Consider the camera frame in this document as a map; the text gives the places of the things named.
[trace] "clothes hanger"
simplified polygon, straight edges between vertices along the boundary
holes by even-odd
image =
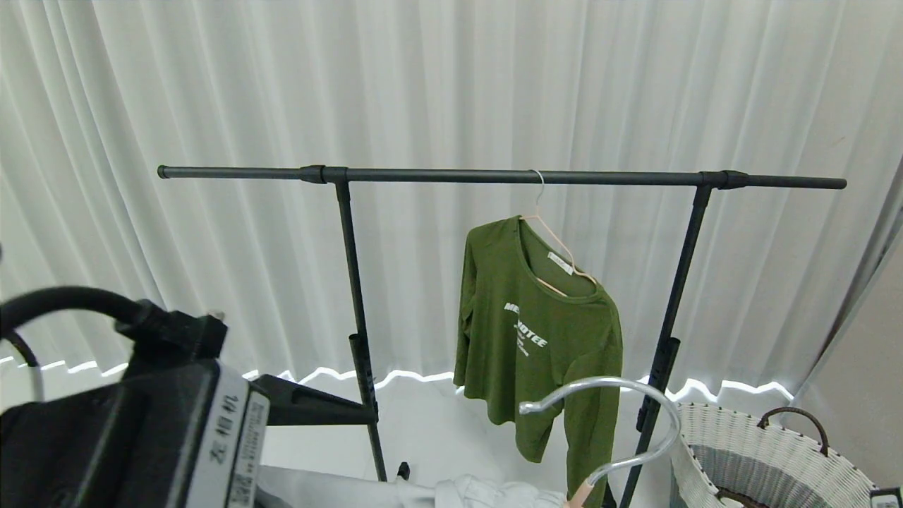
[[[583,378],[577,381],[571,381],[561,388],[553,391],[552,393],[549,393],[545,396],[544,399],[538,402],[521,402],[519,411],[522,415],[544,411],[555,404],[558,400],[561,400],[568,395],[575,393],[576,391],[602,386],[617,386],[620,388],[640,391],[657,400],[658,403],[662,405],[662,409],[664,409],[665,413],[668,415],[668,420],[671,422],[671,428],[668,429],[668,433],[665,438],[663,438],[655,448],[639,455],[632,456],[630,458],[623,458],[614,462],[609,462],[608,464],[604,464],[590,473],[590,475],[587,476],[585,480],[583,480],[583,483],[580,485],[580,488],[577,489],[577,492],[573,494],[573,497],[564,504],[564,508],[581,508],[583,506],[583,503],[586,502],[586,498],[589,497],[590,492],[592,492],[593,486],[595,486],[603,476],[609,475],[612,471],[621,469],[623,467],[639,466],[640,464],[645,464],[646,462],[661,457],[665,454],[665,452],[668,451],[668,448],[670,448],[676,442],[677,437],[680,436],[681,423],[680,414],[677,412],[677,405],[674,404],[668,397],[666,397],[664,393],[656,390],[655,388],[652,388],[647,384],[613,376],[596,376],[591,378]]]
[[[536,196],[536,212],[535,212],[535,214],[534,214],[534,215],[526,215],[526,216],[525,216],[525,215],[521,215],[521,216],[520,216],[520,220],[521,220],[521,221],[526,221],[527,219],[537,219],[537,220],[539,220],[539,223],[543,225],[543,227],[545,228],[545,230],[546,230],[550,235],[552,235],[552,238],[554,238],[555,241],[558,242],[558,245],[560,245],[560,246],[562,247],[562,249],[564,249],[564,252],[567,253],[568,260],[571,261],[571,272],[572,272],[574,275],[578,275],[578,276],[583,277],[583,278],[588,278],[588,279],[590,280],[590,282],[592,282],[592,284],[593,284],[594,286],[598,285],[599,283],[596,281],[595,278],[593,278],[592,275],[590,275],[590,274],[588,274],[588,273],[583,273],[583,272],[581,272],[580,270],[577,269],[577,265],[574,264],[573,254],[571,253],[571,250],[568,249],[567,245],[564,245],[564,242],[561,241],[560,238],[558,238],[558,235],[556,235],[556,234],[554,233],[554,231],[552,231],[552,228],[550,228],[549,225],[546,224],[545,221],[543,221],[542,216],[540,216],[540,214],[539,214],[539,200],[540,200],[540,198],[543,197],[543,193],[545,192],[545,177],[543,177],[543,174],[540,173],[540,171],[539,171],[538,169],[531,169],[530,171],[533,171],[534,173],[536,173],[536,174],[539,175],[539,182],[540,182],[540,184],[541,184],[542,186],[539,188],[539,194]],[[551,284],[545,282],[545,281],[542,280],[541,278],[536,278],[536,280],[538,280],[538,281],[539,281],[540,283],[542,283],[544,286],[549,287],[550,289],[552,289],[555,293],[558,293],[558,294],[561,295],[561,296],[567,296],[565,293],[562,293],[562,292],[561,292],[560,290],[558,290],[556,287],[553,287]]]

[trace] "white curtain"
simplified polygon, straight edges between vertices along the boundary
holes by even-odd
[[[903,153],[903,3],[3,2],[2,296],[86,284],[225,311],[241,371],[352,369],[334,190],[168,180],[168,165],[713,171],[844,177],[716,192],[675,336],[691,377],[792,388]],[[377,377],[452,366],[468,229],[530,185],[351,186]],[[647,373],[690,188],[549,186],[544,217],[615,298]],[[43,362],[129,344],[77,313]]]

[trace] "clothes rack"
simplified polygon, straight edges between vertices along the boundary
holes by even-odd
[[[367,423],[370,445],[373,451],[377,477],[386,481],[386,465],[377,429],[378,408],[370,365],[367,320],[364,315],[364,301],[360,288],[358,253],[355,245],[354,224],[351,216],[351,195],[349,182],[422,182],[422,183],[538,183],[536,172],[514,170],[449,170],[449,169],[392,169],[392,168],[349,168],[327,165],[309,165],[301,168],[270,167],[189,167],[165,166],[157,168],[161,178],[225,178],[225,179],[268,179],[301,180],[309,183],[333,183],[339,200],[342,234],[351,283],[351,300],[357,332],[350,336],[351,354],[358,375],[358,389],[361,403],[372,409],[377,417]],[[664,185],[695,187],[693,208],[684,235],[680,259],[677,262],[671,294],[668,298],[665,318],[658,336],[656,352],[649,370],[648,384],[662,392],[671,377],[680,340],[672,336],[677,310],[684,292],[690,263],[699,238],[705,209],[713,190],[730,190],[742,187],[784,187],[802,189],[843,189],[846,180],[808,176],[756,175],[738,171],[717,171],[699,173],[630,173],[630,172],[582,172],[543,171],[548,184],[582,185]],[[652,431],[658,418],[659,404],[645,397],[637,416],[637,431],[640,432],[637,453],[648,450]],[[620,508],[628,508],[637,487],[641,466],[630,470]],[[606,508],[615,506],[610,488],[606,489]]]

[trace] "woven basket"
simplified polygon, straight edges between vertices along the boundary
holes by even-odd
[[[824,428],[809,413],[778,408],[761,419],[708,404],[680,404],[680,442],[671,451],[672,508],[869,508],[875,485],[828,447]],[[795,412],[811,419],[822,442],[768,418]]]

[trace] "basket handle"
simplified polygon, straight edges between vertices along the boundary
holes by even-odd
[[[747,496],[731,492],[727,489],[718,489],[718,493],[715,495],[715,497],[717,497],[719,501],[722,499],[722,497],[732,499],[733,501],[742,504],[746,508],[759,508],[759,506],[754,504]]]
[[[808,418],[812,423],[815,424],[815,428],[818,429],[818,436],[822,439],[822,448],[818,450],[818,453],[828,456],[828,435],[824,432],[824,427],[822,427],[821,422],[812,415],[812,413],[808,411],[804,411],[800,408],[776,408],[762,415],[762,419],[759,420],[757,427],[765,428],[768,426],[768,419],[777,415],[778,413],[796,413],[798,415],[803,415]]]

